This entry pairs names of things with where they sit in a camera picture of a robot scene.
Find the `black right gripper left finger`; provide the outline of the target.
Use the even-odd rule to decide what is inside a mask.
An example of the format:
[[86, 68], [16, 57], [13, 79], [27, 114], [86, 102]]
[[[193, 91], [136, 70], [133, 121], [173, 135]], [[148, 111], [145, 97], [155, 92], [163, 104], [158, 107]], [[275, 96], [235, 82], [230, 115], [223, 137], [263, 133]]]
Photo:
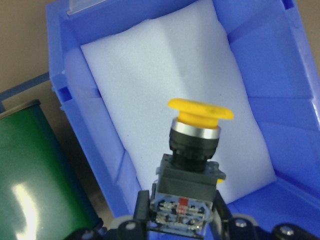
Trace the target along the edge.
[[150, 223], [151, 208], [150, 208], [150, 191], [140, 190], [137, 194], [135, 203], [133, 220], [140, 222], [143, 225]]

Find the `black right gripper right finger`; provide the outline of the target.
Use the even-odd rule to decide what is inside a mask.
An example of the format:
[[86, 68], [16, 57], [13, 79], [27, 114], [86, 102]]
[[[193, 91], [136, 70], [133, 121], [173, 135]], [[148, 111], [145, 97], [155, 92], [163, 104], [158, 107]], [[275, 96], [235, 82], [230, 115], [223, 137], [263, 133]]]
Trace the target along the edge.
[[222, 198], [219, 190], [216, 191], [215, 198], [213, 200], [212, 212], [212, 224], [215, 225], [222, 225], [223, 223], [226, 223], [233, 218], [233, 215], [224, 199]]

